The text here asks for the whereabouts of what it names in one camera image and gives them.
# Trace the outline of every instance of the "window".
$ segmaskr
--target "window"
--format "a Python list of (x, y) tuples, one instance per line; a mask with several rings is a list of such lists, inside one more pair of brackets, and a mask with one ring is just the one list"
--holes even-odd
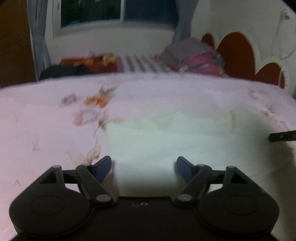
[(176, 27), (175, 0), (54, 0), (54, 35), (92, 26), (148, 24)]

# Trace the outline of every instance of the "window sill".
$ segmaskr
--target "window sill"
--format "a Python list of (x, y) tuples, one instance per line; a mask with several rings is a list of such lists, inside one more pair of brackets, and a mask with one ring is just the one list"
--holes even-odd
[(129, 28), (153, 28), (153, 29), (163, 29), (163, 30), (175, 30), (175, 26), (166, 23), (149, 23), (149, 22), (138, 22), (138, 21), (125, 21), (120, 22), (119, 20), (107, 20), (107, 21), (96, 21), (88, 23), (80, 23), (72, 26), (67, 26), (63, 28), (54, 28), (53, 38), (57, 38), (64, 35), (78, 34), (83, 32), (88, 32), (91, 30), (100, 29), (129, 29)]

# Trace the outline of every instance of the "window pane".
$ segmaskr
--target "window pane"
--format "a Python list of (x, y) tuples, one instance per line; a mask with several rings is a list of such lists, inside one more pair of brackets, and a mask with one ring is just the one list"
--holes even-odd
[(120, 19), (120, 0), (62, 0), (62, 27), (108, 19)]
[(175, 0), (126, 0), (125, 20), (178, 23)]

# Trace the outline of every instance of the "window frame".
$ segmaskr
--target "window frame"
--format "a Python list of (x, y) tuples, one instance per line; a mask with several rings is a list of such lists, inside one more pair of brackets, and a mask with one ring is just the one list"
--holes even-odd
[(158, 28), (165, 30), (175, 30), (175, 27), (168, 23), (150, 23), (140, 21), (125, 21), (126, 0), (121, 0), (119, 20), (98, 20), (86, 23), (78, 23), (66, 27), (61, 27), (61, 2), (62, 0), (52, 1), (52, 28), (53, 37), (61, 35), (81, 33), (84, 31), (98, 30), (103, 28)]

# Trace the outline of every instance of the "bed sheet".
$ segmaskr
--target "bed sheet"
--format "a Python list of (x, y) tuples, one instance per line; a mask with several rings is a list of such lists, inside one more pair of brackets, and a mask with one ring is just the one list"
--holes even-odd
[[(107, 74), (1, 89), (0, 240), (16, 234), (8, 215), (11, 201), (50, 166), (73, 169), (105, 155), (112, 157), (115, 151), (108, 140), (108, 125), (178, 112), (190, 118), (230, 115), (231, 122), (229, 113), (240, 110), (264, 120), (270, 131), (296, 129), (292, 97), (277, 86), (245, 80), (190, 74)], [(294, 154), (294, 143), (288, 145), (286, 153)], [(129, 195), (128, 190), (115, 190), (117, 171), (112, 170), (104, 187), (113, 195)], [(276, 168), (253, 179), (280, 205), (274, 234), (281, 240), (296, 238), (294, 157), (284, 158)]]

